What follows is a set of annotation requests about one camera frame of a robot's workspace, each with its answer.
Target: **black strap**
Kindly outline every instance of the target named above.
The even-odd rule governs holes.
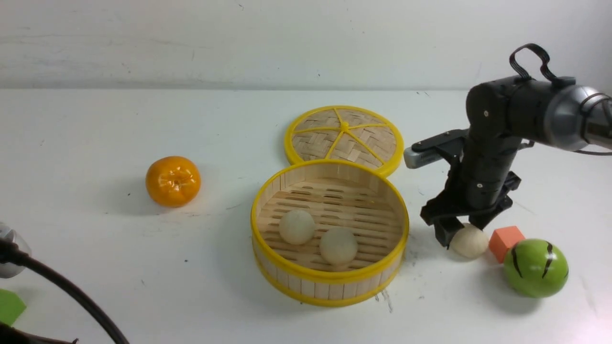
[[[540,58],[540,60],[542,60],[542,66],[540,67],[540,72],[554,86],[562,86],[563,87],[563,86],[568,86],[568,85],[571,85],[571,84],[576,84],[576,79],[575,78],[570,78],[570,77],[560,77],[559,78],[555,74],[553,74],[550,71],[550,69],[548,69],[548,63],[550,62],[550,56],[548,55],[546,50],[544,50],[544,48],[540,47],[538,44],[535,44],[535,43],[528,43],[526,45],[518,47],[518,49],[516,49],[510,55],[510,66],[512,66],[512,69],[514,69],[514,71],[516,71],[516,73],[519,74],[519,76],[520,76],[520,78],[522,80],[531,80],[531,79],[533,79],[529,75],[529,73],[527,73],[525,68],[522,68],[521,65],[518,64],[517,59],[515,57],[517,52],[519,52],[519,51],[521,51],[523,49],[531,50],[533,53],[535,53]]]

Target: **orange block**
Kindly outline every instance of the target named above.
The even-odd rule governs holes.
[[[504,228],[498,228],[493,231],[491,239],[489,240],[489,250],[493,252],[493,255],[497,261],[501,264],[504,262],[504,257],[508,250],[512,246],[516,245],[517,242],[524,240],[525,236],[518,229],[517,226],[510,226]]]

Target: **orange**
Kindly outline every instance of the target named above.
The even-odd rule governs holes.
[[[147,192],[159,205],[177,208],[191,202],[200,190],[200,172],[184,157],[165,157],[147,171]]]

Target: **toy food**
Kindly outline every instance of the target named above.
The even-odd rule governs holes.
[[[489,238],[487,235],[470,223],[464,223],[452,241],[450,248],[457,254],[474,259],[481,256],[487,250]]]
[[[331,228],[321,236],[321,257],[333,266],[346,265],[357,255],[357,239],[348,228]]]
[[[200,190],[200,172],[184,157],[171,156],[154,162],[146,175],[151,199],[165,207],[181,207],[193,200]]]
[[[501,264],[504,262],[506,253],[508,253],[517,242],[524,239],[525,236],[517,226],[498,228],[494,230],[493,235],[491,235],[489,250],[491,250],[491,253],[495,256],[498,263]]]
[[[529,297],[558,293],[569,275],[563,253],[540,239],[525,239],[514,245],[506,253],[504,270],[512,288]]]
[[[302,245],[315,235],[315,220],[303,210],[292,210],[283,215],[278,223],[278,233],[285,242]]]

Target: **green ball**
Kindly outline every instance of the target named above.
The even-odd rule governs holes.
[[[570,273],[561,250],[541,239],[525,239],[514,245],[504,258],[504,271],[512,288],[537,298],[558,293]]]

